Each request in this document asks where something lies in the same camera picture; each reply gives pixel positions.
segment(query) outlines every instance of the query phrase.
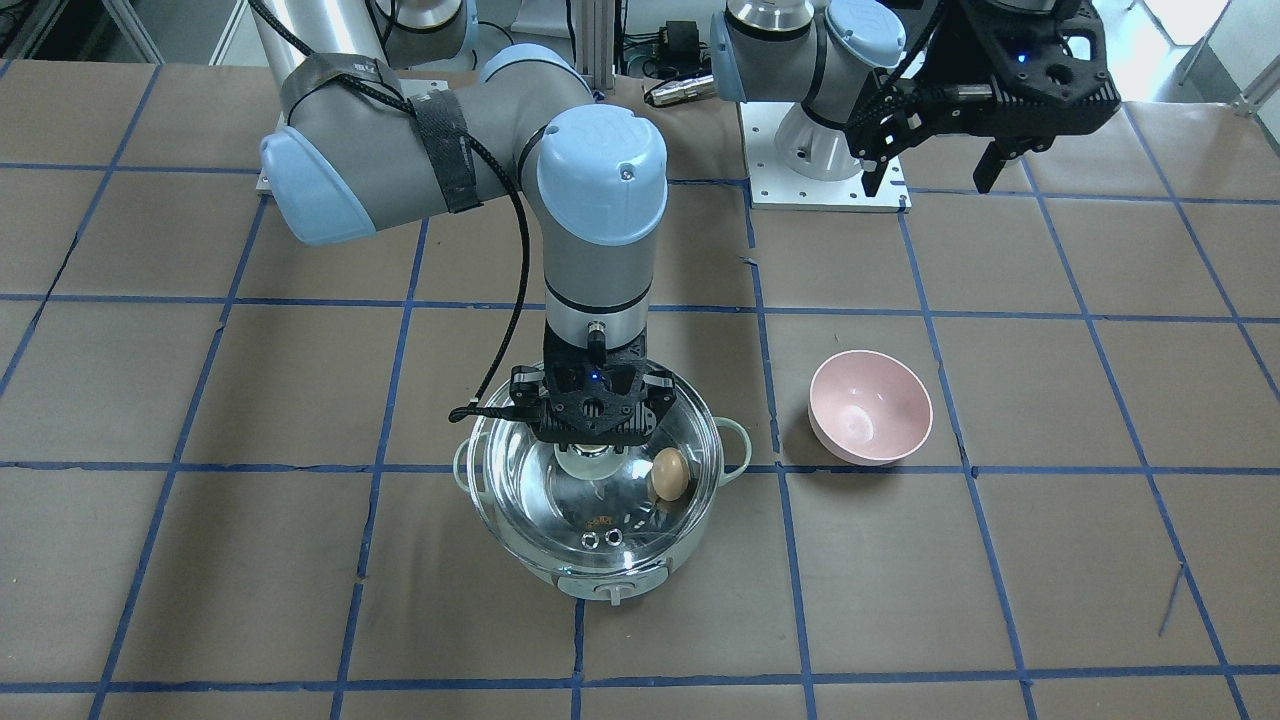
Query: light blue joint cap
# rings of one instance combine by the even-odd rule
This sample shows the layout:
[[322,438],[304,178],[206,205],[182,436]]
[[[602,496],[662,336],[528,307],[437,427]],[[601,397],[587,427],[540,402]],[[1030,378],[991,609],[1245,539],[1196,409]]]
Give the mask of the light blue joint cap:
[[614,105],[570,108],[547,126],[538,192],[577,237],[628,245],[667,209],[667,143],[653,123]]
[[497,55],[489,58],[489,61],[480,68],[480,82],[489,82],[489,78],[494,76],[498,70],[506,68],[507,65],[513,65],[516,63],[525,63],[529,60],[536,60],[541,63],[550,63],[553,65],[559,65],[566,70],[573,73],[573,77],[582,82],[582,87],[588,92],[591,87],[586,85],[582,76],[577,74],[573,65],[570,65],[564,58],[559,56],[559,53],[552,50],[550,47],[544,47],[541,45],[534,45],[532,42],[521,42],[518,45],[508,45],[498,51]]
[[465,0],[462,3],[462,12],[466,13],[463,19],[466,19],[467,29],[462,36],[462,46],[458,47],[458,55],[476,46],[476,33],[480,32],[480,12],[476,10],[476,0]]
[[906,53],[906,28],[876,0],[831,0],[827,22],[836,40],[873,68],[896,68]]
[[733,55],[733,42],[724,22],[724,13],[712,15],[712,77],[716,78],[716,94],[730,102],[746,102],[742,90],[742,76],[737,72],[737,58]]
[[301,132],[285,127],[262,138],[262,170],[293,234],[333,245],[378,232],[338,170]]

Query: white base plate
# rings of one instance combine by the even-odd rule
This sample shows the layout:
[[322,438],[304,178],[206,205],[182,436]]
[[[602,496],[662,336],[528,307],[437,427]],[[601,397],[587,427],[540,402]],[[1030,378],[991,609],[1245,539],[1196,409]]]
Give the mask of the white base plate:
[[849,213],[897,213],[911,208],[906,178],[897,159],[879,192],[863,192],[863,176],[846,181],[815,181],[792,170],[773,147],[773,136],[792,102],[742,102],[742,149],[751,178],[751,206],[776,210],[838,210]]
[[[430,92],[433,90],[448,90],[449,81],[447,79],[404,79],[401,78],[401,90],[404,92],[404,97],[410,95],[422,95],[424,92]],[[280,114],[280,119],[275,122],[275,129],[284,127],[284,114]],[[271,195],[271,183],[266,179],[266,170],[260,170],[257,173],[257,193],[259,195]]]

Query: bowl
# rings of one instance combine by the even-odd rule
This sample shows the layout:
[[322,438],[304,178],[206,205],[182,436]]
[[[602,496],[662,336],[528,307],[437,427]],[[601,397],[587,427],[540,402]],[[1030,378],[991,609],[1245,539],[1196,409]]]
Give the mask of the bowl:
[[849,350],[828,357],[813,374],[809,424],[836,457],[884,465],[929,438],[933,402],[902,363],[874,350]]

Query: pot handle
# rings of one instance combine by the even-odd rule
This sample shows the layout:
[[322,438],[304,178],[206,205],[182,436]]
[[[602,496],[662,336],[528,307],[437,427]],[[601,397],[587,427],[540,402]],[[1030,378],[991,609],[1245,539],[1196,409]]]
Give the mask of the pot handle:
[[742,446],[746,448],[746,454],[742,457],[742,464],[739,465],[735,470],[724,471],[724,474],[721,475],[721,482],[717,484],[717,487],[722,487],[736,480],[742,473],[746,471],[746,466],[751,464],[751,436],[746,433],[746,428],[744,428],[742,425],[740,425],[733,420],[730,420],[728,418],[714,418],[714,420],[717,428],[726,428],[737,433],[737,436],[742,438]]
[[[485,439],[486,437],[489,437],[489,433],[480,433],[479,439]],[[467,495],[471,495],[471,483],[468,483],[462,477],[462,465],[461,464],[462,464],[462,454],[463,452],[466,452],[468,455],[471,452],[471,437],[470,436],[467,437],[467,439],[462,441],[462,445],[460,445],[457,450],[453,451],[453,483],[456,486],[458,486],[458,489],[461,489],[462,492],[465,492]],[[479,487],[476,487],[475,493],[476,493],[476,497],[480,498],[480,502],[484,502],[485,505],[489,505],[489,502],[490,502],[492,498],[490,498],[490,496],[489,496],[488,492],[485,492],[485,491],[480,489]]]

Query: egg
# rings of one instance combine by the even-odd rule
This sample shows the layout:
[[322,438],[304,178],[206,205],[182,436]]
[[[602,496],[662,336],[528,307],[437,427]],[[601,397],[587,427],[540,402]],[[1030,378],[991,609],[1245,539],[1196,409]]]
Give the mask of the egg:
[[689,488],[689,461],[675,447],[658,451],[653,459],[649,486],[662,500],[678,500]]

